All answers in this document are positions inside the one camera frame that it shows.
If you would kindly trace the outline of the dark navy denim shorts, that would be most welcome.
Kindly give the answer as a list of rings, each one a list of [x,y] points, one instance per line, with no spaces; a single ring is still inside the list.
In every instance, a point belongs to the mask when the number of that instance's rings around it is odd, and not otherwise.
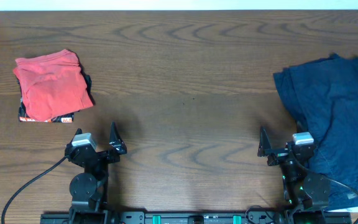
[[[358,57],[333,54],[273,79],[284,107],[317,142],[308,168],[358,191]]]

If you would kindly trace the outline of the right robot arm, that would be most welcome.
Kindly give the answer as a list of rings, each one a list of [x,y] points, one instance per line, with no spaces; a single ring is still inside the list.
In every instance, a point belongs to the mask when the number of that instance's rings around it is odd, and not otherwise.
[[[273,223],[318,223],[324,220],[328,206],[329,180],[306,168],[314,156],[316,144],[309,132],[295,133],[285,146],[274,149],[265,128],[260,128],[257,155],[267,158],[268,166],[279,166],[283,194],[289,203],[283,210],[267,215]]]

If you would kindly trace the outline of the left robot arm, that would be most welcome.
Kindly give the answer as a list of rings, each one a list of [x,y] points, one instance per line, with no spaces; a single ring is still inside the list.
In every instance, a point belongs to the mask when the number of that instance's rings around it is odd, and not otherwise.
[[[120,137],[116,124],[111,123],[109,134],[110,149],[97,151],[97,143],[91,133],[77,129],[73,139],[65,148],[65,158],[84,168],[70,182],[72,196],[69,209],[69,223],[120,223],[120,215],[109,208],[108,165],[119,162],[127,153],[127,147]]]

